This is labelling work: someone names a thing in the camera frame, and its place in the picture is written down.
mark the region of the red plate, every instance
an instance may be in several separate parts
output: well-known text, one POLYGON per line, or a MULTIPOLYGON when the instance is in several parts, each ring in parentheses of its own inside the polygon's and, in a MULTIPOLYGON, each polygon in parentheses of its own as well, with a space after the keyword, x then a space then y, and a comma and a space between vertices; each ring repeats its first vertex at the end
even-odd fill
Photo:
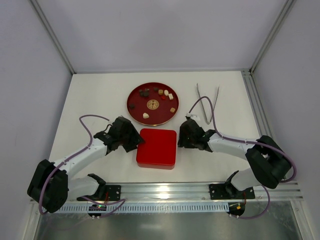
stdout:
POLYGON ((136 87, 130 93, 126 107, 131 117, 138 123, 157 126, 165 124, 176 114, 179 107, 179 99, 171 87, 159 82, 149 82, 136 87), (170 100, 165 94, 159 95, 154 88, 163 91, 168 90, 173 95, 173 99, 170 100), (139 90, 145 91, 145 89, 149 89, 149 96, 140 96, 139 90), (174 113, 170 112, 171 108, 175 109, 174 113), (149 118, 143 118, 144 113, 148 114, 149 118))

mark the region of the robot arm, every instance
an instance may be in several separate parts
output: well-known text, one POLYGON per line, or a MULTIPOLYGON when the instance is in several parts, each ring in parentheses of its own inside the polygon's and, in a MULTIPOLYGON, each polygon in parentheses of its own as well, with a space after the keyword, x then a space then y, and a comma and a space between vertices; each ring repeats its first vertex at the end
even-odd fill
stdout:
MULTIPOLYGON (((117 150, 119 146, 123 146, 128 153, 136 149, 138 144, 144 143, 132 123, 122 116, 114 121, 108 133, 100 131, 93 138, 88 149, 61 166, 50 179, 42 201, 42 206, 49 213, 60 209, 67 199, 73 200, 82 196, 90 196, 97 201, 103 198, 107 192, 106 182, 103 179, 95 174, 72 179, 74 175, 93 161, 117 150)), ((55 162, 49 162, 46 159, 41 161, 34 172, 27 194, 39 202, 42 188, 49 174, 70 156, 55 162)))
MULTIPOLYGON (((249 142, 248 139, 233 139, 249 142)), ((279 146, 269 136, 254 140, 275 147, 279 146)), ((226 140, 214 130, 204 131, 195 120, 189 118, 180 126, 178 147, 208 152, 226 153, 248 161, 250 168, 234 172, 224 183, 230 198, 239 196, 249 187, 263 185, 275 189, 291 168, 291 164, 279 153, 257 144, 226 140)))

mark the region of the black base clamp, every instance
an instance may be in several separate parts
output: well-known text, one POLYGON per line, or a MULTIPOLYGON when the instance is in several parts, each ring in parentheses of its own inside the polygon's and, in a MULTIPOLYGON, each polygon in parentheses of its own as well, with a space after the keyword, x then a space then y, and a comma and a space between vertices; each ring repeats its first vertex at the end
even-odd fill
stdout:
POLYGON ((211 200, 229 200, 229 199, 244 199, 244 193, 246 199, 255 199, 255 191, 253 187, 249 187, 244 191, 239 191, 240 194, 231 197, 230 194, 226 190, 225 183, 219 184, 210 184, 209 185, 209 193, 211 200))
POLYGON ((243 202, 229 202, 229 211, 228 214, 235 216, 241 216, 246 210, 246 204, 243 202))
MULTIPOLYGON (((91 173, 89 177, 96 180, 99 184, 96 192, 91 196, 86 196, 93 201, 118 201, 121 198, 121 185, 107 185, 106 182, 99 176, 91 173)), ((78 197, 77 201, 87 201, 82 197, 78 197)))

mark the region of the metal tweezers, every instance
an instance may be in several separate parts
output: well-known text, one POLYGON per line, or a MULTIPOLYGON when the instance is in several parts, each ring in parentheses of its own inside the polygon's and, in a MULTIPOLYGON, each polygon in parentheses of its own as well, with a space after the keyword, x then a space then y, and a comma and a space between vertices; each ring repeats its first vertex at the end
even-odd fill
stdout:
MULTIPOLYGON (((214 111, 215 108, 216 108, 216 103, 217 103, 218 95, 219 95, 219 89, 220 89, 220 86, 217 87, 215 99, 214 99, 214 102, 213 102, 213 111, 214 111)), ((198 98, 201 98, 201 94, 200 94, 200 91, 199 91, 199 84, 198 84, 198 83, 196 84, 196 92, 197 92, 197 94, 198 94, 198 98)), ((201 108, 202 108, 204 120, 205 120, 206 124, 209 125, 209 124, 211 123, 211 121, 212 121, 212 114, 211 114, 210 120, 208 120, 207 114, 206 114, 206 110, 205 110, 205 107, 204 107, 204 103, 202 102, 202 99, 200 100, 200 103, 201 103, 201 108)))

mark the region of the red box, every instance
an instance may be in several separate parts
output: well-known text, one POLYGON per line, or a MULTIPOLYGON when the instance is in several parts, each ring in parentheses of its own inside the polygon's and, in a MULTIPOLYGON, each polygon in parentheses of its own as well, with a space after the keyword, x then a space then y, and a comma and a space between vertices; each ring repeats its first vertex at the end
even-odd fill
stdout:
POLYGON ((138 145, 136 162, 139 167, 173 169, 176 164, 177 133, 173 130, 143 128, 145 143, 138 145))

